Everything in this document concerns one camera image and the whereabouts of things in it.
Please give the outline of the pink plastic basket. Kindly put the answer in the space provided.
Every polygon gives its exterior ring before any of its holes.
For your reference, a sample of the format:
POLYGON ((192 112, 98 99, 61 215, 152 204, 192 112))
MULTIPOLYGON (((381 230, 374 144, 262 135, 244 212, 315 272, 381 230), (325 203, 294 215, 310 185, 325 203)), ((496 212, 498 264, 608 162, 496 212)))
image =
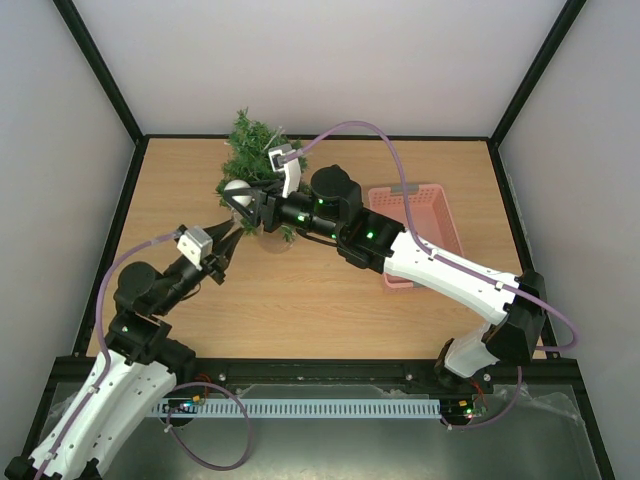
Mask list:
MULTIPOLYGON (((409 184, 408 198, 418 235, 458 256, 463 249, 444 189, 439 184, 409 184)), ((369 209, 409 227, 400 185, 368 190, 369 209)))

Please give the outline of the clear string lights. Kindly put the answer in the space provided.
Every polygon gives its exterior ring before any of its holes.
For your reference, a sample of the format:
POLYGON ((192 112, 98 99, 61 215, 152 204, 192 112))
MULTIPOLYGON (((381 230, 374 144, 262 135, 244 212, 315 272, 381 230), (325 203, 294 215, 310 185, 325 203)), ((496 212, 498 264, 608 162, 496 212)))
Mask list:
POLYGON ((236 127, 227 143, 231 153, 222 169, 225 177, 248 182, 278 178, 279 174, 270 165, 270 148, 284 144, 290 144, 294 149, 302 147, 299 139, 291 140, 286 135, 277 135, 277 130, 263 123, 236 127))

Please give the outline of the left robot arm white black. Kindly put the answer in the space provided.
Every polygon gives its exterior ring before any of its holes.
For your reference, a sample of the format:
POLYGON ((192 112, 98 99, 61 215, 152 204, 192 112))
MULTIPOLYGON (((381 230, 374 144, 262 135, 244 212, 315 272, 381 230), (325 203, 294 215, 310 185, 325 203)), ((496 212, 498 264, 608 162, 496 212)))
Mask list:
POLYGON ((9 479, 101 479, 151 408, 191 377, 195 352, 163 318, 210 278, 222 284, 243 232, 232 220, 176 231, 117 258, 96 300, 100 352, 58 423, 9 479))

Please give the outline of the small green christmas tree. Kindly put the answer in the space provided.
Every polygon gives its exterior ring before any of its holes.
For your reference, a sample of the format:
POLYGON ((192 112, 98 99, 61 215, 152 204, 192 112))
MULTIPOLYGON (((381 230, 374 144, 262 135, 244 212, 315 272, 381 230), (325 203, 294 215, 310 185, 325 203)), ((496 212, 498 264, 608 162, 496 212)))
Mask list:
POLYGON ((256 237, 264 250, 269 253, 284 253, 293 247, 296 239, 292 227, 282 226, 275 232, 265 233, 262 227, 251 226, 237 211, 229 207, 222 194, 226 185, 234 180, 247 183, 278 180, 279 175, 269 165, 268 150, 284 144, 290 144, 296 150, 302 147, 302 142, 299 139, 290 140, 282 127, 271 128, 264 122, 251 119, 248 109, 244 108, 237 112, 226 143, 231 148, 231 153, 221 167, 222 179, 216 187, 219 204, 232 212, 234 221, 244 228, 244 233, 256 237))

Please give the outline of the white ball ornament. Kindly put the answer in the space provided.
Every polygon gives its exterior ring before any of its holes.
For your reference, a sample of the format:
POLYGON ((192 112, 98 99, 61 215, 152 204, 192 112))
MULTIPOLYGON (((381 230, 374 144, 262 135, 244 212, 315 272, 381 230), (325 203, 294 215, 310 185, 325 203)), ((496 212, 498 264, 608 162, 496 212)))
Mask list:
POLYGON ((244 180, 231 180, 225 185, 223 196, 229 197, 243 207, 248 207, 252 203, 252 196, 246 192, 249 188, 250 184, 244 180))

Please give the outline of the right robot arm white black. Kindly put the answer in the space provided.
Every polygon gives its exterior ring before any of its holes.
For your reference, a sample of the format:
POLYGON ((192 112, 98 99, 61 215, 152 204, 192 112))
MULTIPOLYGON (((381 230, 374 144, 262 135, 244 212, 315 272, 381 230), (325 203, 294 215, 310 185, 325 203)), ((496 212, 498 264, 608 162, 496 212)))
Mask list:
POLYGON ((223 198, 255 227, 273 231, 287 225, 311 234, 357 268, 427 287, 484 319, 481 327, 442 347, 434 372, 443 389, 458 391, 499 362, 530 364, 545 323, 539 274, 492 270, 413 235, 402 223, 364 207, 360 185, 337 165, 316 171, 307 194, 292 187, 291 178, 231 181, 223 198))

